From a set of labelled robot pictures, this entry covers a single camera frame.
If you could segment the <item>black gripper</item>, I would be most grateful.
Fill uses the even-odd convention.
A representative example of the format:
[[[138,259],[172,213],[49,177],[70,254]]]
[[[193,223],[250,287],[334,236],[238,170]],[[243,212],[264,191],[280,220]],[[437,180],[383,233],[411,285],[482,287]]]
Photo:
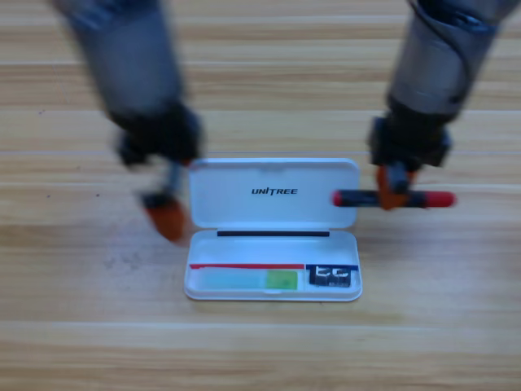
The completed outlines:
[[[121,129],[116,151],[129,169],[147,165],[158,156],[168,163],[163,182],[139,198],[155,230],[172,243],[180,242],[186,233],[186,213],[176,200],[182,168],[199,158],[203,131],[198,117],[183,103],[172,103],[158,112],[119,114],[110,118]]]
[[[389,211],[404,207],[407,192],[425,165],[440,167],[451,148],[447,124],[451,117],[424,114],[395,106],[373,119],[368,136],[370,160],[377,165],[379,203]]]

